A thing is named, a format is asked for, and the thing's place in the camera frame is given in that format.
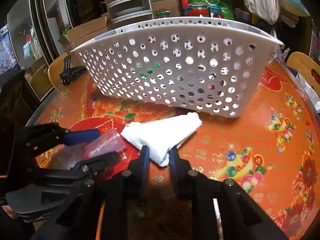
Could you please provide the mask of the clear plastic cup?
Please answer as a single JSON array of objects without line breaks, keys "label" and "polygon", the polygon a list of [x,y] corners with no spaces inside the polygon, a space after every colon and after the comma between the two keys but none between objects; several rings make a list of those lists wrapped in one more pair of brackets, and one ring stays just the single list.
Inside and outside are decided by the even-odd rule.
[{"label": "clear plastic cup", "polygon": [[85,156],[93,158],[110,152],[119,153],[124,150],[125,147],[125,142],[118,131],[112,128],[85,147]]}]

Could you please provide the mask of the white towel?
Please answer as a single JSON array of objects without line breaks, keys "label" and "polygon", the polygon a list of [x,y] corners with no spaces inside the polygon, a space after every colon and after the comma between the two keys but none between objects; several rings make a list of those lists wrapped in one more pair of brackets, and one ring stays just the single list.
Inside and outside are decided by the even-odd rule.
[{"label": "white towel", "polygon": [[139,151],[149,148],[149,158],[160,167],[169,165],[169,151],[179,148],[202,125],[196,112],[150,122],[131,122],[120,135]]}]

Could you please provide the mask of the green foil packet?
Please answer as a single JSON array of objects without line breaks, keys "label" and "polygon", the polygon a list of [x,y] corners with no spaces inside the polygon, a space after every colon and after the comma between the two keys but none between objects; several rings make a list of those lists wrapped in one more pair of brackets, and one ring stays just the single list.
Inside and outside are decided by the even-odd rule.
[{"label": "green foil packet", "polygon": [[143,79],[147,79],[148,77],[151,77],[153,74],[156,74],[160,68],[161,65],[159,63],[155,63],[153,65],[147,65],[146,63],[138,63],[136,64],[136,74]]}]

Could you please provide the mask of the black phone stand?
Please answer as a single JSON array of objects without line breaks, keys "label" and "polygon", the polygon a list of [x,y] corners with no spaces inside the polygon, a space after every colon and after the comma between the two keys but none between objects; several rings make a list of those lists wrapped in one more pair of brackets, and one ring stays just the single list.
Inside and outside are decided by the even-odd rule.
[{"label": "black phone stand", "polygon": [[63,60],[63,70],[59,74],[59,77],[62,80],[62,84],[64,86],[67,86],[70,85],[71,82],[75,81],[85,72],[85,66],[71,67],[71,55],[67,55]]}]

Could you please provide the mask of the left wooden chair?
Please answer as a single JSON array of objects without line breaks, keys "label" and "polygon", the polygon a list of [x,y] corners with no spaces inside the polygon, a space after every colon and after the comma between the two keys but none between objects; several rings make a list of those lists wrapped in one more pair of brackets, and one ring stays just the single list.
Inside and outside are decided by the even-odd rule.
[{"label": "left wooden chair", "polygon": [[67,53],[63,53],[57,59],[55,59],[48,68],[48,78],[54,88],[59,87],[59,85],[62,83],[60,74],[63,72],[64,59],[67,56]]}]

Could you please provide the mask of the wooden chair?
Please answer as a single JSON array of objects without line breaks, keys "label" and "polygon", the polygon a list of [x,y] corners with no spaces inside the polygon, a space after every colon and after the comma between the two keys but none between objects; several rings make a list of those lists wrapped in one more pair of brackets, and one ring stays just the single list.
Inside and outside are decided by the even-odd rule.
[{"label": "wooden chair", "polygon": [[63,72],[64,59],[67,56],[67,53],[63,53],[57,59],[55,59],[48,68],[48,78],[54,88],[59,87],[59,85],[62,83],[60,74]]},{"label": "wooden chair", "polygon": [[286,66],[295,69],[299,75],[319,94],[319,65],[301,52],[293,52]]}]

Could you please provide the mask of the brown cardboard box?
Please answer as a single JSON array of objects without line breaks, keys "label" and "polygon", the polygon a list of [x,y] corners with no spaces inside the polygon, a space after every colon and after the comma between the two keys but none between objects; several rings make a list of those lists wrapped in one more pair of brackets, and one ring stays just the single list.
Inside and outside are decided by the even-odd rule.
[{"label": "brown cardboard box", "polygon": [[67,55],[71,55],[71,66],[77,67],[84,65],[81,60],[78,60],[79,55],[75,52],[71,52],[73,49],[111,29],[112,23],[110,18],[103,16],[69,29],[66,34],[62,34],[59,38],[59,42],[65,49]]}]

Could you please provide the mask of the dark mirrored cabinet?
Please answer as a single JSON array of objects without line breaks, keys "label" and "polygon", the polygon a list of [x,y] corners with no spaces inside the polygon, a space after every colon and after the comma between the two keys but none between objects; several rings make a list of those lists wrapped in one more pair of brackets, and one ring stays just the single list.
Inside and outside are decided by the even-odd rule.
[{"label": "dark mirrored cabinet", "polygon": [[49,66],[65,52],[59,38],[72,26],[66,0],[17,0],[7,14],[9,38],[33,96],[52,90]]}]

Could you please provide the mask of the white perforated plastic basket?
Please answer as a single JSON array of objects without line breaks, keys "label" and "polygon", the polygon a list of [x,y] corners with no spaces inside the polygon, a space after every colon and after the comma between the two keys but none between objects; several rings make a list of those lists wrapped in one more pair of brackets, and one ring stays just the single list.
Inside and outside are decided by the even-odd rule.
[{"label": "white perforated plastic basket", "polygon": [[[207,17],[129,24],[77,46],[101,94],[241,116],[280,41],[244,23]],[[143,79],[136,64],[161,68]]]}]

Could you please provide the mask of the grey stacked drawer unit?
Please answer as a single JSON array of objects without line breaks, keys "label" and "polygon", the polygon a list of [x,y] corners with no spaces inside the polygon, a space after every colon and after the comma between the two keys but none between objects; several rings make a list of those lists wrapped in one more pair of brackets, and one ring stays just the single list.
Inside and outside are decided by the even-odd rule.
[{"label": "grey stacked drawer unit", "polygon": [[150,0],[105,0],[114,28],[153,19]]}]

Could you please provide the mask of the right wooden chair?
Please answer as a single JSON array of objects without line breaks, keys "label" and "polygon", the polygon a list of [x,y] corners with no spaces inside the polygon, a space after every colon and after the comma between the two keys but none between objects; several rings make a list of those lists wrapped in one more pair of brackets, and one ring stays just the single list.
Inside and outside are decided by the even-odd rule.
[{"label": "right wooden chair", "polygon": [[295,69],[299,75],[319,94],[319,65],[301,52],[293,52],[286,66]]}]

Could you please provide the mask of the red lidded jar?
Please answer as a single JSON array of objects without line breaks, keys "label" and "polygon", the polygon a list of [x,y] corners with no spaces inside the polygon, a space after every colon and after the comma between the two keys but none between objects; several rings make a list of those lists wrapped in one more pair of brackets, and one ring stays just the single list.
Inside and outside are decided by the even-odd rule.
[{"label": "red lidded jar", "polygon": [[206,5],[189,5],[189,7],[184,10],[184,15],[210,17],[210,11]]}]

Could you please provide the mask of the blue white paper bag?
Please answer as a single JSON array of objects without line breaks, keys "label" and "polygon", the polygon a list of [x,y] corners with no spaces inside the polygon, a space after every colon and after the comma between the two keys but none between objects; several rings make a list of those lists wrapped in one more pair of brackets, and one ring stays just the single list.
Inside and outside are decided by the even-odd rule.
[{"label": "blue white paper bag", "polygon": [[288,12],[302,17],[310,16],[308,10],[300,0],[280,0],[280,5]]}]

